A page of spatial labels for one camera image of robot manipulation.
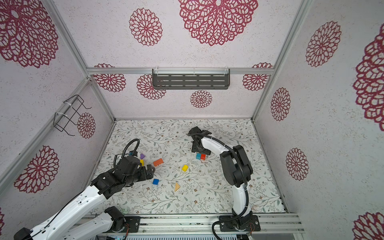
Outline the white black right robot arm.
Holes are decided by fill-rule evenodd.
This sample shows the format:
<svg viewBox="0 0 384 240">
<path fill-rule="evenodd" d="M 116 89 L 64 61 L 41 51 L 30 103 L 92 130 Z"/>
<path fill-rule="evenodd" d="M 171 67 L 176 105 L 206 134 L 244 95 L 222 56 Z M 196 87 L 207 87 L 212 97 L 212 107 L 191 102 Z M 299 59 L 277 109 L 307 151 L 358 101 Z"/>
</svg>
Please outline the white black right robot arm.
<svg viewBox="0 0 384 240">
<path fill-rule="evenodd" d="M 238 230 L 244 230 L 253 216 L 248 193 L 248 182 L 251 180 L 253 168 L 245 149 L 241 145 L 225 144 L 211 132 L 199 127 L 192 128 L 188 136 L 193 139 L 193 153 L 215 154 L 220 158 L 224 177 L 233 191 L 232 217 L 227 222 L 232 223 Z"/>
</svg>

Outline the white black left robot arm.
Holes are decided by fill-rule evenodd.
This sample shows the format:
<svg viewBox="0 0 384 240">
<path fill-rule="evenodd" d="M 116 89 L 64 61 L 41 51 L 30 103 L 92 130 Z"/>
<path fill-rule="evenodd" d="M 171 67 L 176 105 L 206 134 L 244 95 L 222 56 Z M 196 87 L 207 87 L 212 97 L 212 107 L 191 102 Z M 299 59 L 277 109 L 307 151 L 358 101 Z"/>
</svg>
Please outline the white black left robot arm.
<svg viewBox="0 0 384 240">
<path fill-rule="evenodd" d="M 15 240 L 89 240 L 98 234 L 112 231 L 120 233 L 128 224 L 117 207 L 109 207 L 94 219 L 75 226 L 91 209 L 108 200 L 124 187 L 151 180 L 155 167 L 143 166 L 135 156 L 123 157 L 112 169 L 98 175 L 85 190 L 69 201 L 55 215 L 35 226 L 22 228 Z"/>
</svg>

